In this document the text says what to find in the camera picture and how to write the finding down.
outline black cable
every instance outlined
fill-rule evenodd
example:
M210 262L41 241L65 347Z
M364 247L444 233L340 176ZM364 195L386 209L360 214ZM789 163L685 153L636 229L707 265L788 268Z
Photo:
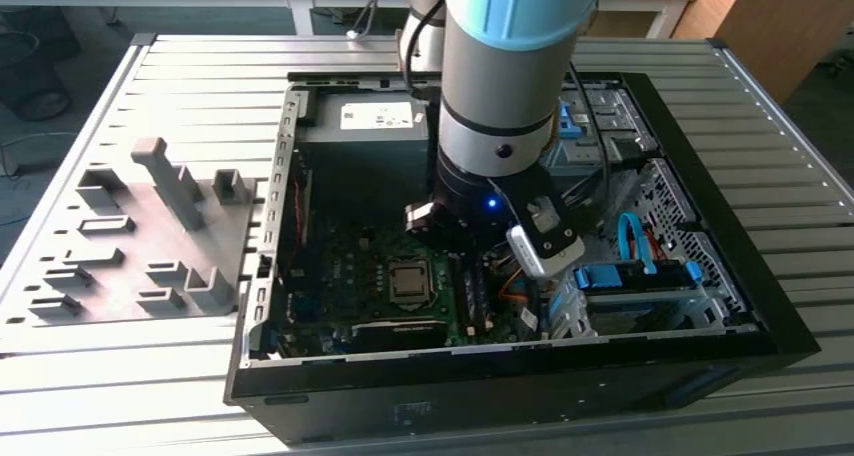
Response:
M439 160L439 104L435 102L427 104L424 114L427 115L427 185L424 188L432 192Z
M417 26L415 26L412 37L409 38L409 44L405 47L405 57L403 58L403 83L405 84L407 90L415 99L421 99L417 97L420 93L412 85L412 54L415 53L415 45L417 44L417 38L421 35L424 26L427 26L427 23L433 18L443 5L444 0L436 1L436 4L432 5L432 8L427 11L424 18L417 22Z
M601 201L603 210L608 208L609 191L611 191L611 163L608 161L608 151L604 147L604 138L601 137L601 130L599 129L599 122L596 121L596 113L592 111L592 104L589 104L589 98L587 97L587 91L584 90L584 84L581 78L577 76L575 65L569 62L569 75L572 76L572 82L580 95L581 105L584 106L584 112L589 119L589 131L596 138L596 146L599 148L599 158L601 160Z
M366 36L370 33L370 27L373 26L373 15L376 14L377 7L378 7L378 0L368 0L366 4L361 8L361 11L358 12L356 21L352 24L352 31L358 33L358 36L356 37L356 39L361 39L364 36ZM364 19L364 15L365 13L368 13L368 11L369 11L368 21L366 21L366 24L364 25L364 31L358 31L358 25L361 24L361 20Z

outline screw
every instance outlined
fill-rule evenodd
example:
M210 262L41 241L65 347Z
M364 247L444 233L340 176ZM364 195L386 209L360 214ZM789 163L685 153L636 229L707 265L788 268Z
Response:
M497 148L495 148L495 155L501 159L508 158L512 155L512 146L509 146L508 144L501 144Z

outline white sticker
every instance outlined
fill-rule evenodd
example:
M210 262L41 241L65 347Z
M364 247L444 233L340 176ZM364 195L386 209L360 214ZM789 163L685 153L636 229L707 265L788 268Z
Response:
M348 103L341 106L341 129L411 128L412 104Z
M521 314L519 315L519 317L521 318L521 322L524 323L524 325L531 328L531 331L536 331L536 316L533 316L533 313L528 310L528 308L524 308L521 310Z

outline robotic arm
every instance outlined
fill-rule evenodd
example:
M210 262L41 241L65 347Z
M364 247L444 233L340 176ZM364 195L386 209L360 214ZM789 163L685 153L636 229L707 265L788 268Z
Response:
M423 19L436 1L412 0L411 19ZM435 190L432 201L407 207L407 231L457 252L488 249L505 231L525 273L551 276L584 248L537 160L556 131L563 76L596 0L445 4L447 14L435 13L424 26L433 29L419 36L412 67L439 69L435 38L444 33ZM413 35L403 36L405 48Z

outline aluminum extrusion table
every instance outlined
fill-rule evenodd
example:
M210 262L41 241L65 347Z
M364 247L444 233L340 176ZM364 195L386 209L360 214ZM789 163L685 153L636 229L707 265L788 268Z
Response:
M288 71L396 68L394 45L384 38L158 36L136 42L0 272L4 292L10 277L32 267L33 239L62 215L57 201L73 189L69 174L84 153L122 157L110 142L154 134L169 142L169 158L196 177L218 167L216 161L232 161L244 176L264 178ZM821 353L679 411L313 449L472 444L475 454L508 447L615 455L850 452L850 188L727 50L704 42L584 40L575 61L585 71L639 71L652 78ZM250 254L244 264L257 264ZM0 321L0 353L10 353L0 360L0 452L285 451L260 424L221 403L233 327L233 314L41 328Z

